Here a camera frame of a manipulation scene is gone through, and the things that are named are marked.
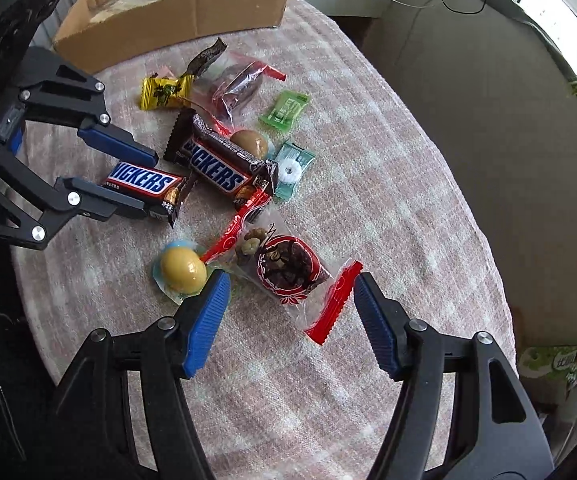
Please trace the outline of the teal mint candy wrapper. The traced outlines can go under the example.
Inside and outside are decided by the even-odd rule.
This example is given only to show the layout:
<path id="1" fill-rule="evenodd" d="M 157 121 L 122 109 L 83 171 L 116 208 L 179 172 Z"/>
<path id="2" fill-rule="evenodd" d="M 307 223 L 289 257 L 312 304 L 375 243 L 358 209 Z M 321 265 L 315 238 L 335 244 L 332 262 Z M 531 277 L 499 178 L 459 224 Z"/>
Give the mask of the teal mint candy wrapper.
<path id="1" fill-rule="evenodd" d="M 314 159 L 314 153 L 293 142 L 287 141 L 280 147 L 273 159 L 278 165 L 278 184 L 274 193 L 277 200 L 291 200 Z"/>

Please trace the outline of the yellow candy wrapper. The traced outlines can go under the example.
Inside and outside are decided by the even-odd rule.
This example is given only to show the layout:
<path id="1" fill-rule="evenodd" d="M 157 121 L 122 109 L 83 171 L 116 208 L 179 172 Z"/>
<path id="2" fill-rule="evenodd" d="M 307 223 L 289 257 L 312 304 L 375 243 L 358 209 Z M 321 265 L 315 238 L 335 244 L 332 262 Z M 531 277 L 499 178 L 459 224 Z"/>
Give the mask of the yellow candy wrapper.
<path id="1" fill-rule="evenodd" d="M 139 99 L 140 109 L 161 110 L 188 106 L 194 79 L 191 74 L 179 78 L 144 78 Z"/>

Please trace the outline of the brown cardboard box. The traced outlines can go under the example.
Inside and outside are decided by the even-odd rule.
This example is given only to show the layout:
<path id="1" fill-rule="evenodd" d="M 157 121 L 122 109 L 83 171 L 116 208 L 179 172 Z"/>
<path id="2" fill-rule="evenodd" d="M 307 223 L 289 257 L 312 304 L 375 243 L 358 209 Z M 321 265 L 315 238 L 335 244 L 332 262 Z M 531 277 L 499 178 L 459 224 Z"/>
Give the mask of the brown cardboard box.
<path id="1" fill-rule="evenodd" d="M 91 24 L 108 1 L 77 0 L 53 40 L 62 58 L 90 74 L 180 42 L 278 26 L 287 0 L 162 0 Z"/>

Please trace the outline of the black candy wrapper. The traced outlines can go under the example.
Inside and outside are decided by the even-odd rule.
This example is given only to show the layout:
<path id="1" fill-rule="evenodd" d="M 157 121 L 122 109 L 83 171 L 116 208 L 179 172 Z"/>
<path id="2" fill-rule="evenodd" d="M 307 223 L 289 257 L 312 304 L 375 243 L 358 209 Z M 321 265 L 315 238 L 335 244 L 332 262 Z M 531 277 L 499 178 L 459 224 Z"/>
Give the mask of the black candy wrapper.
<path id="1" fill-rule="evenodd" d="M 210 47 L 200 51 L 195 58 L 186 66 L 184 76 L 193 76 L 195 78 L 202 76 L 208 70 L 212 63 L 215 63 L 223 53 L 226 52 L 226 44 L 221 38 L 218 38 Z"/>

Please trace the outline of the brown ball candy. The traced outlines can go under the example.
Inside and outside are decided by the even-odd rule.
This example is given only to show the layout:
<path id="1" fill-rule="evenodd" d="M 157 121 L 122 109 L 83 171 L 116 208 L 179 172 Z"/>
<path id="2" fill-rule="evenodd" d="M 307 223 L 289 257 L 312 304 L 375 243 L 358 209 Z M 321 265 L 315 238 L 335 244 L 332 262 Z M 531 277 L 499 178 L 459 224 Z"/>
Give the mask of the brown ball candy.
<path id="1" fill-rule="evenodd" d="M 267 137 L 252 129 L 241 129 L 230 136 L 230 141 L 259 159 L 266 159 L 270 151 Z"/>

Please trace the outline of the clear red-edged snack bag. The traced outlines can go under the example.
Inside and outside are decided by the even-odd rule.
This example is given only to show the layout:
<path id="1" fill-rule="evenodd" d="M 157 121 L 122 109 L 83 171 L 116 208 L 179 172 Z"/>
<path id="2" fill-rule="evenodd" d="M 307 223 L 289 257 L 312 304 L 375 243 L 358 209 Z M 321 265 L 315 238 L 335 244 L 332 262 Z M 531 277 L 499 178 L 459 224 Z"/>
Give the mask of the clear red-edged snack bag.
<path id="1" fill-rule="evenodd" d="M 266 78 L 285 81 L 286 74 L 258 58 L 225 50 L 194 80 L 192 101 L 233 128 Z"/>

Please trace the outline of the Snickers bar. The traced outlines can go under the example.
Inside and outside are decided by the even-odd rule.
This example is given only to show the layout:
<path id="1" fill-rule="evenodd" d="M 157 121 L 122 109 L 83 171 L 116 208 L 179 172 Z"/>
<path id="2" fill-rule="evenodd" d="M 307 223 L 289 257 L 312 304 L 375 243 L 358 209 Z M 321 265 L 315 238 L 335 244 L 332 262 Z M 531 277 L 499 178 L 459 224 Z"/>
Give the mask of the Snickers bar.
<path id="1" fill-rule="evenodd" d="M 118 162 L 104 179 L 102 187 L 140 200 L 150 217 L 167 220 L 173 228 L 195 183 L 194 174 L 170 174 L 130 162 Z"/>
<path id="2" fill-rule="evenodd" d="M 236 208 L 244 206 L 257 191 L 272 197 L 279 182 L 276 162 L 250 154 L 212 129 L 189 107 L 182 108 L 177 116 L 164 159 L 191 170 L 213 185 Z"/>

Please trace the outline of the green chips bag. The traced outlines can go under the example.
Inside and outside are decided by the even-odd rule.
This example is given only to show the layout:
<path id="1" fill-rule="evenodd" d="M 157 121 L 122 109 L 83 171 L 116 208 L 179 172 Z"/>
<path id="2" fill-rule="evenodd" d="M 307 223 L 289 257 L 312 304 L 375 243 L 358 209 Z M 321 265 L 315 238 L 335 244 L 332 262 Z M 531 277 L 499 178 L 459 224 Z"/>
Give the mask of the green chips bag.
<path id="1" fill-rule="evenodd" d="M 528 347 L 517 370 L 533 403 L 561 405 L 577 386 L 577 345 Z"/>

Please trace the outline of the yellow ball candy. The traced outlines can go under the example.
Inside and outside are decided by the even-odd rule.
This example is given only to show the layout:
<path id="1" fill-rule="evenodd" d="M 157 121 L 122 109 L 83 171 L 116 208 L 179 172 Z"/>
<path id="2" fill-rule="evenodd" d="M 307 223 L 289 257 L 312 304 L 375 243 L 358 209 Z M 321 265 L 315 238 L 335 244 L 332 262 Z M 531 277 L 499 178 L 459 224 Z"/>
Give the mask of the yellow ball candy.
<path id="1" fill-rule="evenodd" d="M 176 306 L 186 298 L 197 296 L 210 275 L 197 254 L 194 243 L 172 242 L 158 255 L 152 265 L 152 277 L 160 291 Z"/>

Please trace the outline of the nut mix red-edged bag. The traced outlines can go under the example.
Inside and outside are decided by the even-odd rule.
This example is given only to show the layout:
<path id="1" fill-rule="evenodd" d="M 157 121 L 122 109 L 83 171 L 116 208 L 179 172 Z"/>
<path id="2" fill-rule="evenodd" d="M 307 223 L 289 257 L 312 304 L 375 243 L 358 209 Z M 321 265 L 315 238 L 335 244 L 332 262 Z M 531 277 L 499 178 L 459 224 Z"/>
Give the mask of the nut mix red-edged bag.
<path id="1" fill-rule="evenodd" d="M 363 270 L 355 259 L 327 263 L 305 237 L 290 232 L 261 191 L 238 209 L 202 260 L 258 286 L 316 344 L 325 343 Z"/>

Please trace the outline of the green tablet candy wrapper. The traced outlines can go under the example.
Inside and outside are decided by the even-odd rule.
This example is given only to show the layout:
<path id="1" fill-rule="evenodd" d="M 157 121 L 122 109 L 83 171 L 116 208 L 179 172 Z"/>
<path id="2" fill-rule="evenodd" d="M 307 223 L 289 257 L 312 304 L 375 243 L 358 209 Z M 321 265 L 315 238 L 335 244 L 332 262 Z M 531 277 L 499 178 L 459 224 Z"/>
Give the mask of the green tablet candy wrapper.
<path id="1" fill-rule="evenodd" d="M 259 122 L 282 133 L 290 132 L 296 119 L 309 103 L 310 96 L 305 93 L 284 90 L 270 110 L 259 117 Z"/>

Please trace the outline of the pink candy stick wrapper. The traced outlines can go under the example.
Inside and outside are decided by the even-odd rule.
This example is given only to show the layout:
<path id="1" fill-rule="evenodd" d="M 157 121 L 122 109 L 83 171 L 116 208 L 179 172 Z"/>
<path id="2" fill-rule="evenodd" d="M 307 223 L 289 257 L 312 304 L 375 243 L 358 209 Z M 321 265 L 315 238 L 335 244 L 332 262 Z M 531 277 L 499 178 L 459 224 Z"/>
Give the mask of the pink candy stick wrapper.
<path id="1" fill-rule="evenodd" d="M 168 72 L 154 73 L 153 75 L 151 75 L 151 78 L 177 81 L 179 79 L 179 76 L 174 73 L 171 73 L 170 70 L 168 70 Z"/>

